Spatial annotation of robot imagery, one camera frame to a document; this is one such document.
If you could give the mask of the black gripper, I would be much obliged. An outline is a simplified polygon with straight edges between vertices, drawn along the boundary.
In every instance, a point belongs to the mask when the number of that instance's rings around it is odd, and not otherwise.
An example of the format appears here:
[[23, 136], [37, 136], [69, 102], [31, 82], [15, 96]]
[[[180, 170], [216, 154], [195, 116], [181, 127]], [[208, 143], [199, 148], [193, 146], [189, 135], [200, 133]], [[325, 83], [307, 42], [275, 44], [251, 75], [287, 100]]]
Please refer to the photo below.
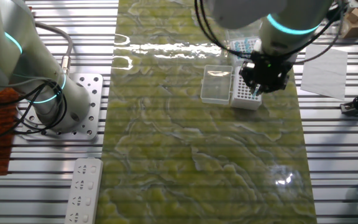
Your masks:
[[253, 95], [284, 90], [293, 63], [287, 58], [252, 52], [239, 72]]

